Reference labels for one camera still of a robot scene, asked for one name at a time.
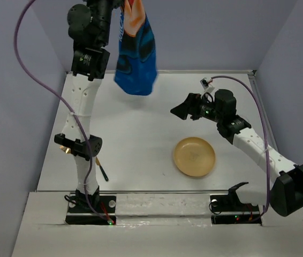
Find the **yellow round plate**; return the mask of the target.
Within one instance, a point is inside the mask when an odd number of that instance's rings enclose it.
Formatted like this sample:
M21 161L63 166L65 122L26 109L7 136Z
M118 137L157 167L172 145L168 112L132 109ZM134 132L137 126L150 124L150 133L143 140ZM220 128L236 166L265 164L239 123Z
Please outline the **yellow round plate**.
M216 153L204 139L188 137L176 144L173 149L173 162L181 173L201 178L213 171Z

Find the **blue Mickey placemat cloth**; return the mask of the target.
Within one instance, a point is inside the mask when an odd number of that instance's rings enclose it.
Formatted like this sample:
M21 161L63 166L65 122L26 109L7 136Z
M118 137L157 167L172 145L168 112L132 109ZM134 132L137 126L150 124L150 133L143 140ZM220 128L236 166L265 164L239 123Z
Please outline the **blue Mickey placemat cloth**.
M129 95L150 95L157 77L156 43L142 1L124 1L119 28L114 81Z

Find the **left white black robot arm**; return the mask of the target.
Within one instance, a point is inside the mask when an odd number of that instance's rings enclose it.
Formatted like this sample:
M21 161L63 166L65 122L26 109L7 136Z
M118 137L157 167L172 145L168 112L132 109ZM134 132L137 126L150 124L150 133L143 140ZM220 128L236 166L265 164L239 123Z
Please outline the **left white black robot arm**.
M90 123L110 56L105 47L109 42L112 11L121 4L121 1L84 1L71 7L67 14L68 35L73 40L71 108L54 142L70 151L77 169L75 195L66 199L86 211L95 211L100 201L94 162L102 139L91 135Z

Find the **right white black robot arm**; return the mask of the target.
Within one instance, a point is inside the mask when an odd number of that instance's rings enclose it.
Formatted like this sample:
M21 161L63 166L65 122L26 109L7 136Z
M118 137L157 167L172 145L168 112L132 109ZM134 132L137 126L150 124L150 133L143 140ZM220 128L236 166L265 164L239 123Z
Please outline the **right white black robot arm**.
M237 101L227 89L215 92L209 102L200 94L190 93L183 103L170 112L182 120L206 118L216 122L219 134L244 152L266 173L266 189L253 189L248 182L229 188L226 203L233 210L245 204L271 206L286 217L303 208L303 164L297 165L277 150L265 145L250 123L236 114Z

